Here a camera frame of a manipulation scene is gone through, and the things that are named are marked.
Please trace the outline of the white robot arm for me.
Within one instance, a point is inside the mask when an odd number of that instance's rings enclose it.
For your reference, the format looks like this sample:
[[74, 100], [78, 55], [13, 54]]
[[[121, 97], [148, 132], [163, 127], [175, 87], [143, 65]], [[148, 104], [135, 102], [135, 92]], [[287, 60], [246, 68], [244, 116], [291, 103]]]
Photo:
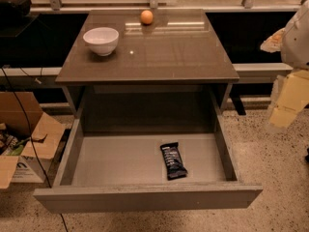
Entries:
[[286, 129], [309, 104], [309, 1], [302, 3], [284, 28], [263, 41], [260, 49], [279, 51], [282, 62], [293, 68], [286, 77], [278, 76], [274, 81], [268, 107], [268, 122]]

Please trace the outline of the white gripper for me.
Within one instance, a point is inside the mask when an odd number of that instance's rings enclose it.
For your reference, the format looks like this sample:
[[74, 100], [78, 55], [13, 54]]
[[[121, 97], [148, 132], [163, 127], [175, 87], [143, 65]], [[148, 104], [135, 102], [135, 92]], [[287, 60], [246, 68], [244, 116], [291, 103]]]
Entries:
[[[269, 53], [280, 51], [284, 32], [284, 28], [277, 30], [262, 42], [260, 49]], [[272, 87], [268, 121], [277, 128], [285, 129], [308, 104], [308, 71], [300, 70], [287, 76], [278, 75]]]

